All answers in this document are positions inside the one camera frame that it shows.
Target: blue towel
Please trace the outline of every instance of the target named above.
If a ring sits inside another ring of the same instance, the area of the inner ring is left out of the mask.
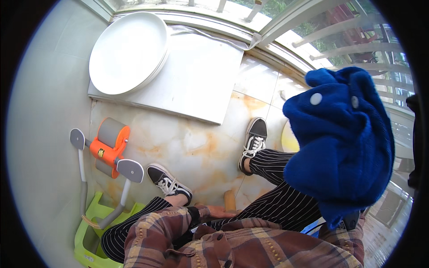
[[[283,106],[300,146],[284,179],[319,202],[333,229],[343,216],[374,204],[386,189],[395,156],[392,128],[365,70],[319,69],[305,80],[313,88]]]

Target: plaid shirt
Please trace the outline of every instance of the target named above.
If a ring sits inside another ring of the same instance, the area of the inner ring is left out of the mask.
[[[205,206],[197,208],[201,220],[210,214]],[[351,231],[329,231],[325,224],[319,238],[258,218],[225,224],[220,231],[201,225],[191,242],[174,250],[172,241],[188,230],[191,220],[183,207],[140,217],[125,240],[124,268],[363,267],[364,216]]]

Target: sneaker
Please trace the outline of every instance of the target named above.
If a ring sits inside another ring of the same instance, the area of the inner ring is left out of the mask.
[[[243,154],[239,160],[239,169],[247,176],[253,173],[247,172],[244,169],[244,160],[253,158],[256,152],[265,149],[265,140],[267,139],[267,122],[262,117],[253,118],[247,127],[246,143],[244,145]]]
[[[146,172],[152,182],[164,193],[164,196],[176,196],[183,193],[188,198],[188,203],[185,206],[189,206],[192,199],[192,191],[174,178],[163,166],[152,163],[148,165]]]

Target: hand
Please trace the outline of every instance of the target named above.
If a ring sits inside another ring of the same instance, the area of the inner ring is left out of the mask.
[[[222,206],[206,206],[210,210],[210,217],[216,219],[232,218],[238,213],[225,212],[225,208]]]

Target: green stool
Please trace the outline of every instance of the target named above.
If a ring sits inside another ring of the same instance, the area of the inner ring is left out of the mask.
[[[96,192],[94,199],[92,199],[91,204],[86,210],[86,216],[93,222],[96,222],[97,218],[104,219],[114,211],[113,208],[98,203],[102,195],[102,192]],[[145,205],[143,204],[135,203],[129,213],[121,213],[104,230],[94,229],[82,220],[75,235],[75,259],[83,266],[90,268],[122,268],[122,263],[115,262],[104,254],[100,245],[100,237],[108,228],[125,221],[144,207]]]

